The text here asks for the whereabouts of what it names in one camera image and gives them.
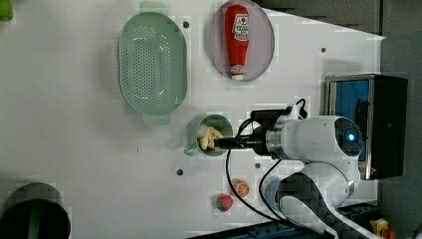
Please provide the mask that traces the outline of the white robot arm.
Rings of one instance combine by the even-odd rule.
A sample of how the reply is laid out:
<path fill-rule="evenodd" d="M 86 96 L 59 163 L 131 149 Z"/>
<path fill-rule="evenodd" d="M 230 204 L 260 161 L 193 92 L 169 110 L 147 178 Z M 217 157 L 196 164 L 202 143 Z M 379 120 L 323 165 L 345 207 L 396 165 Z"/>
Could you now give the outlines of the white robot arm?
<path fill-rule="evenodd" d="M 252 148 L 276 162 L 304 165 L 259 189 L 277 219 L 335 239 L 381 239 L 337 211 L 360 181 L 363 142 L 354 121 L 337 116 L 265 119 L 251 134 L 220 138 L 215 144 L 227 150 Z"/>

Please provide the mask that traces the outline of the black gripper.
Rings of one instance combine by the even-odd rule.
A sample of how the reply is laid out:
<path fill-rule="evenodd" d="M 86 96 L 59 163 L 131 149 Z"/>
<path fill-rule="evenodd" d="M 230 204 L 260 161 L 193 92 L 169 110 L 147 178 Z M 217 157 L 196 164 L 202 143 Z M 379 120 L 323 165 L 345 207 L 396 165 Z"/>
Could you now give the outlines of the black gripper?
<path fill-rule="evenodd" d="M 214 145 L 223 149 L 253 148 L 260 156 L 269 156 L 266 146 L 266 131 L 263 128 L 255 128 L 250 134 L 250 141 L 235 137 L 217 138 Z"/>

